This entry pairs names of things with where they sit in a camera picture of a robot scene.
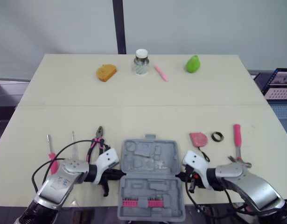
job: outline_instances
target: black pole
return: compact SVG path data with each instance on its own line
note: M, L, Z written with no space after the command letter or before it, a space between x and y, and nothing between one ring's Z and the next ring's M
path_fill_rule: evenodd
M112 0L112 4L116 31L117 50L119 54L126 54L123 0Z

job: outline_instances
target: tool case lid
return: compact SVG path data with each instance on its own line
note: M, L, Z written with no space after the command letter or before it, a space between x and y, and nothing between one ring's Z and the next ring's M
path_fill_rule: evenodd
M145 139L124 141L121 156L121 170L124 173L153 175L180 173L177 143L155 138L154 134L146 134Z

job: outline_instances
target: white lid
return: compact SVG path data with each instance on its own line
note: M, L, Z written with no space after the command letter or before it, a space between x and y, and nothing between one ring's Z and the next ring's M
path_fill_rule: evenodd
M138 58L146 58L147 57L147 50L146 49L138 49L136 51L136 57L138 57Z

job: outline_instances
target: sticker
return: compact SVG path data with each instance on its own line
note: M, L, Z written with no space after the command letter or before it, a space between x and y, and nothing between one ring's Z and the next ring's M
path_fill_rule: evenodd
M67 188L69 184L70 180L66 176L59 176L52 182L51 187L53 187L55 190L60 190Z

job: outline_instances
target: green pear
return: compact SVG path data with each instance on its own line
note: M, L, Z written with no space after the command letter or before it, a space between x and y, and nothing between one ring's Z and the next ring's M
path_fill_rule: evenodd
M187 72L190 73L196 72L199 69L199 67L200 67L200 61L197 55L192 56L186 64Z

